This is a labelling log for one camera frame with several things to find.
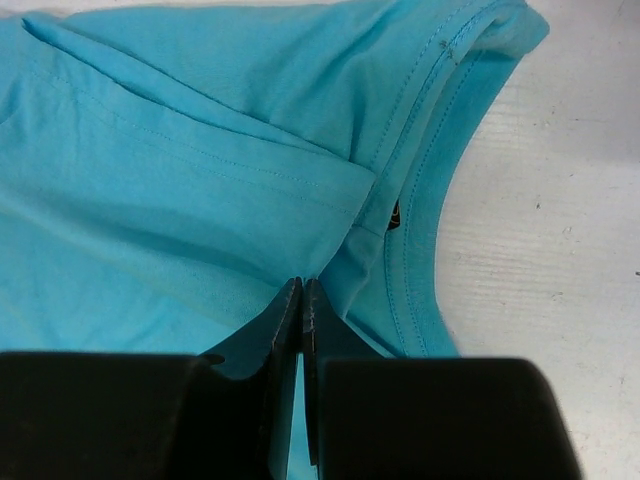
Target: garment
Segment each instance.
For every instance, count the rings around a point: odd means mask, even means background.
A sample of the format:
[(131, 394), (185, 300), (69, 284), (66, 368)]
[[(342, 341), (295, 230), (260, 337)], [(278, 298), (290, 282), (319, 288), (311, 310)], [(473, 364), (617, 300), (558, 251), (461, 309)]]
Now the garment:
[(380, 351), (455, 355), (440, 209), (546, 32), (520, 0), (0, 20), (0, 349), (199, 353), (301, 276)]

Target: white wooden surface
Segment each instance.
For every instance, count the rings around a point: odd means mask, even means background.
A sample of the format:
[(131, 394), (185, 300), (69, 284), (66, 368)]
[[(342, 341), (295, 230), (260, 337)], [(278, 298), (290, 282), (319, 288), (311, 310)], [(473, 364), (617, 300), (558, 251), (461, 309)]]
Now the white wooden surface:
[[(141, 3), (157, 2), (0, 0), (0, 12)], [(460, 163), (438, 297), (464, 353), (542, 368), (589, 479), (640, 479), (640, 0), (530, 3), (551, 35)]]

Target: blue cloth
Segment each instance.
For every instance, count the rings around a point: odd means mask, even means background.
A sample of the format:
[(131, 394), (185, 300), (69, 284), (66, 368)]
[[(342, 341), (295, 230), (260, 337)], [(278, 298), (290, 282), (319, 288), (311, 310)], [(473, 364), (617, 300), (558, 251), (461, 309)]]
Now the blue cloth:
[(520, 0), (1, 20), (0, 349), (199, 353), (302, 276), (379, 350), (454, 355), (440, 209), (546, 32)]

